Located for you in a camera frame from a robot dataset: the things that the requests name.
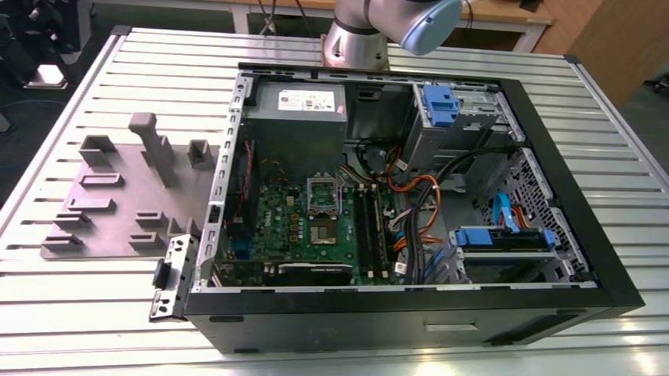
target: wooden desk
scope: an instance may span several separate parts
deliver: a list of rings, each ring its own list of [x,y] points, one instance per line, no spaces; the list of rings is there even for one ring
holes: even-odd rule
[[[232,0],[230,2],[234,31],[238,34],[248,34],[247,15],[260,12],[257,0]],[[272,5],[272,0],[261,0],[261,3],[268,12],[267,5]],[[307,16],[332,18],[336,0],[300,0],[300,3]],[[471,0],[474,11],[471,27],[472,29],[522,33],[512,51],[531,52],[546,26],[552,25],[554,18],[543,5],[532,13],[518,8],[518,4],[518,0]],[[276,0],[276,14],[299,15],[295,0]],[[464,28],[468,19],[467,6],[463,7],[459,18],[457,27]]]

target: metal table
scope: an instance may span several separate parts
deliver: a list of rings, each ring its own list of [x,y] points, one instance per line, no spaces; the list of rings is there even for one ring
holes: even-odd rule
[[[0,373],[658,374],[669,368],[669,183],[590,76],[562,56],[391,47],[395,71],[524,84],[647,306],[528,346],[222,356],[188,323],[149,324],[152,260],[45,262],[40,242],[78,170],[78,144],[137,143],[129,113],[157,113],[172,145],[218,144],[238,61],[316,65],[320,42],[132,29],[109,37],[0,212]]]

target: black cable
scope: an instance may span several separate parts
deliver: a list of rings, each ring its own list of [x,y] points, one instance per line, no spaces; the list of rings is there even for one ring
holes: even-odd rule
[[[468,15],[467,15],[467,28],[471,29],[474,26],[474,10],[471,9],[471,3],[468,0],[464,0],[467,3],[467,8],[468,8]]]
[[[264,20],[264,27],[260,30],[260,35],[263,35],[264,29],[267,27],[267,11],[264,10],[264,5],[261,4],[261,0],[257,0],[257,4],[260,5],[261,19]]]
[[[269,16],[267,15],[267,11],[264,10],[264,5],[261,4],[261,0],[257,0],[257,4],[260,5],[261,17],[264,18],[264,27],[260,30],[260,35],[264,35],[267,29],[276,35],[276,25],[273,25],[273,30],[269,28],[269,25],[273,22],[273,13],[276,11],[276,0],[272,0],[272,10],[269,12]]]
[[[368,166],[367,159],[364,158],[363,155],[363,148],[361,146],[367,147],[371,145],[393,145],[397,143],[396,139],[384,139],[380,137],[364,137],[361,138],[357,143],[355,144],[355,157],[357,158],[357,163],[359,166],[363,168],[363,172],[375,180],[377,177],[384,177],[385,173],[383,172],[380,175],[375,173]]]
[[[301,8],[300,0],[295,0],[295,3],[296,3],[296,7],[300,9],[301,19],[304,20],[305,30],[309,32],[309,38],[313,38],[313,33],[311,32],[309,23],[305,19],[304,8]]]
[[[487,147],[476,150],[471,150],[470,152],[459,155],[453,158],[445,166],[436,173],[435,180],[437,183],[443,181],[443,179],[457,169],[457,167],[467,162],[471,158],[482,155],[482,154],[507,154],[518,151],[516,146],[496,146]],[[404,223],[404,236],[407,237],[407,255],[413,255],[415,261],[413,263],[417,266],[417,262],[423,265],[424,268],[424,253],[421,251],[421,243],[420,243],[420,232],[417,229],[417,212],[421,208],[421,205],[427,202],[427,197],[432,193],[432,186],[428,184],[420,191],[420,195],[417,196],[416,204],[411,207],[411,213],[407,215],[407,221]],[[423,276],[417,274],[417,278],[415,279],[416,283],[420,283]]]

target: metal bracket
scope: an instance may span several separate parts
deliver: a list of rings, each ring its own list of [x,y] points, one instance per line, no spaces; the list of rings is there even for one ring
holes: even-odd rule
[[[180,235],[169,240],[165,257],[160,259],[153,273],[156,293],[150,304],[148,320],[185,321],[185,296],[200,243],[190,235]]]

